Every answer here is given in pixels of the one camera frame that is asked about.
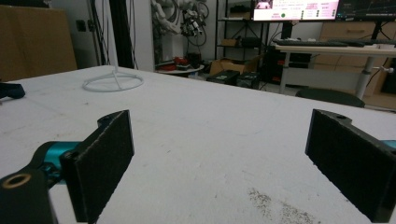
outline bracket hole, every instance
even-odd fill
[[[4,189],[15,189],[26,184],[32,176],[29,174],[18,174],[10,177],[3,183]]]

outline wall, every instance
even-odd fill
[[[207,36],[207,40],[206,40],[206,44],[202,47],[195,48],[190,46],[190,51],[195,51],[195,52],[199,52],[199,50],[201,51],[202,57],[203,59],[208,59],[208,60],[212,60],[215,58],[215,36],[216,36],[216,2],[215,0],[212,1],[206,1],[207,6],[209,7],[210,13],[209,13],[209,17],[206,19],[206,36]],[[238,3],[241,2],[240,0],[229,0],[229,3]],[[219,13],[223,13],[225,11],[225,0],[219,0]],[[318,39],[319,35],[320,35],[320,30],[321,30],[321,22],[300,22],[298,23],[296,26],[293,27],[293,31],[291,34],[292,38],[297,38],[300,37],[301,39],[308,39],[308,38],[315,38]],[[269,28],[269,37],[271,37],[274,33],[277,33],[279,31],[281,31],[282,29],[282,24],[279,24],[278,27],[278,23],[272,23],[270,24],[270,28]],[[223,25],[222,22],[219,23],[219,33],[222,34],[223,32]],[[184,38],[184,48],[187,47],[187,41],[186,38]],[[221,57],[221,53],[222,50],[219,49],[219,54],[218,57]],[[241,51],[240,50],[236,50],[235,52],[230,52],[230,56],[231,57],[235,57],[238,58],[240,57]]]
[[[66,12],[78,69],[100,65],[94,33],[88,28],[85,32],[81,32],[76,26],[76,21],[84,21],[87,24],[87,21],[92,19],[89,1],[52,0],[50,7],[60,8]]]
[[[63,10],[0,6],[0,30],[2,81],[77,69]]]
[[[151,6],[149,0],[134,1],[134,34],[131,34],[134,44],[134,55],[139,70],[154,71],[154,47],[152,44]]]

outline cable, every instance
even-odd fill
[[[109,33],[108,33],[108,19],[106,19],[106,25],[107,25],[106,34],[107,34],[107,41],[108,41],[108,39],[109,39],[109,37],[108,37],[108,35],[109,35]],[[110,63],[111,63],[110,57],[108,57],[108,54],[107,54],[107,64],[110,64]]]
[[[206,37],[206,30],[205,30],[205,27],[204,27],[204,26],[202,27],[202,30],[203,30],[203,33],[204,33],[204,42],[203,42],[202,44],[198,44],[198,37],[195,36],[195,37],[196,37],[196,44],[195,44],[195,43],[193,43],[192,41],[189,40],[189,37],[190,37],[190,36],[186,36],[186,37],[187,37],[187,40],[189,41],[190,44],[192,44],[193,46],[199,48],[199,47],[203,46],[203,45],[206,43],[207,37]]]
[[[200,46],[198,45],[198,38],[196,38],[195,41],[197,42],[197,46],[196,46],[196,47],[198,48],[198,52],[199,52],[200,55],[202,55],[202,54],[201,54],[201,48],[200,48]]]
[[[271,35],[271,37],[270,37],[270,43],[269,43],[269,44],[271,44],[272,40],[273,40],[274,37],[276,36],[276,32],[277,32],[277,30],[279,29],[279,26],[280,26],[280,23],[277,24],[276,30],[275,30],[274,33]]]
[[[391,39],[389,36],[387,36],[387,35],[382,31],[382,29],[379,30],[379,32],[380,32],[382,35],[384,35],[387,39]]]
[[[290,28],[287,28],[286,30],[292,29],[294,26],[295,26],[295,25],[292,25]],[[270,41],[269,41],[270,44],[271,44],[271,42],[273,42],[274,38],[275,38],[277,35],[282,34],[283,31],[280,31],[280,32],[278,32],[278,33],[276,33],[276,34],[273,34],[272,37],[271,37],[271,39],[270,39]]]
[[[108,47],[106,45],[106,41],[104,38],[104,30],[101,26],[101,23],[99,21],[99,15],[97,12],[97,8],[96,8],[96,4],[95,4],[96,0],[92,0],[92,14],[93,14],[93,19],[95,20],[95,24],[96,24],[96,30],[97,30],[97,34],[99,35],[99,47],[102,53],[102,65],[104,64],[110,64],[110,60],[108,59]],[[102,24],[105,24],[105,16],[104,16],[104,11],[102,11]]]
[[[262,88],[264,88],[267,84],[268,82],[264,82],[264,84],[262,84],[262,86],[259,88],[259,91],[261,91]]]
[[[338,56],[337,62],[335,62],[335,65],[334,65],[334,71],[335,71],[335,69],[337,69],[337,66],[340,63],[340,60],[342,57],[343,57],[343,55]]]
[[[132,8],[134,9],[134,0],[129,1],[129,23],[128,23],[128,30],[129,30],[129,35],[131,35],[131,15],[134,15],[134,11],[132,11]],[[133,54],[133,60],[134,60],[134,66],[135,69],[139,70],[139,66],[137,65],[136,61],[136,56],[134,54],[134,46],[136,46],[136,23],[135,23],[135,18],[134,18],[134,43],[131,45],[131,51]]]
[[[103,24],[103,29],[105,31],[105,0],[102,0],[102,24]],[[106,64],[110,64],[110,57],[109,57],[109,53],[108,53],[108,47],[106,49],[107,51],[107,60],[106,60]]]
[[[379,73],[379,69],[370,77],[370,80],[369,80],[369,82],[367,82],[367,85],[366,85],[366,87],[368,87],[369,85],[370,85],[370,82],[373,80],[373,78]]]
[[[125,1],[109,1],[113,20],[114,37],[118,54],[118,63],[122,67],[134,68],[132,40],[128,23],[128,11]]]
[[[127,8],[126,8],[126,3],[125,2],[119,3],[119,4],[116,3],[116,4],[113,4],[113,6],[111,7],[110,1],[107,1],[106,2],[106,10],[107,10],[107,16],[106,16],[107,17],[107,20],[106,20],[106,22],[107,22],[107,36],[110,34],[110,31],[111,31],[111,39],[107,38],[107,40],[110,40],[109,44],[111,44],[111,48],[114,49],[114,55],[113,55],[114,58],[113,59],[116,60],[115,67],[114,67],[115,70],[112,71],[110,74],[106,74],[106,75],[103,75],[100,77],[95,77],[95,78],[90,78],[90,79],[85,80],[83,82],[82,87],[83,87],[83,89],[85,89],[87,91],[99,91],[99,92],[126,91],[126,90],[130,90],[130,89],[134,89],[134,88],[142,85],[144,83],[144,79],[138,75],[135,75],[135,74],[127,74],[127,73],[122,73],[122,72],[118,71],[118,63],[119,62],[117,60],[117,56],[119,56],[119,55],[121,56],[121,63],[123,63],[123,64],[121,64],[121,66],[128,67],[126,65],[129,65],[130,63],[132,63],[132,67],[129,67],[129,68],[134,68],[134,63],[132,61],[132,58],[131,58],[131,61],[129,61],[129,57],[132,57],[131,51],[129,51],[130,49],[122,50],[120,54],[118,53],[117,46],[116,46],[116,38],[114,36],[114,33],[117,33],[119,35],[118,42],[121,43],[121,46],[126,46],[125,44],[127,44],[132,47],[131,35],[130,35],[131,28],[130,28],[130,24],[128,23],[128,13],[127,13]],[[113,16],[112,12],[114,12],[114,11],[117,12],[116,16]],[[137,79],[138,82],[137,83],[134,82],[132,86],[128,86],[128,87],[125,87],[123,85],[121,86],[121,84],[118,80],[119,77],[131,77],[133,79]],[[115,81],[116,81],[118,87],[116,87],[116,89],[114,89],[114,88],[98,89],[98,88],[89,86],[89,84],[91,84],[92,82],[95,82],[98,80],[103,80],[106,78],[115,78]]]
[[[209,7],[203,2],[198,2],[196,4],[198,14],[201,12],[201,9],[198,7],[199,5],[202,5],[206,8],[206,15],[203,13],[204,19],[206,19],[209,16]]]
[[[106,64],[106,58],[105,58],[105,53],[104,53],[104,48],[106,49],[106,45],[104,45],[102,38],[103,38],[103,31],[99,22],[99,17],[97,14],[96,10],[96,5],[95,5],[95,0],[90,1],[91,4],[91,11],[92,11],[92,16],[93,16],[93,23],[95,24],[95,33],[96,33],[96,38],[98,40],[98,45],[99,45],[99,52],[100,52],[100,64],[105,65]]]
[[[179,17],[179,14],[180,14],[180,10],[179,10],[179,7],[178,7],[177,2],[175,0],[172,0],[172,3],[174,4],[175,10],[174,10],[174,13],[172,14],[172,16],[168,18],[168,21],[170,21],[170,22],[176,21],[177,22],[176,24],[178,24],[178,17]]]
[[[187,55],[189,53],[189,47],[190,47],[190,41],[187,41],[187,49],[186,49],[185,55]]]
[[[318,56],[320,56],[320,54],[312,55],[310,59],[314,59],[314,58],[316,58],[316,57],[318,57]]]

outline chair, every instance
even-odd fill
[[[356,107],[364,107],[365,103],[357,96],[352,94],[334,91],[327,89],[316,89],[316,88],[304,88],[297,91],[296,96],[305,99],[319,100],[329,103],[335,103],[339,105],[351,105]]]

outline monitor screen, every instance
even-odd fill
[[[333,21],[339,0],[255,0],[254,21]]]
[[[340,0],[337,20],[395,21],[395,0]]]

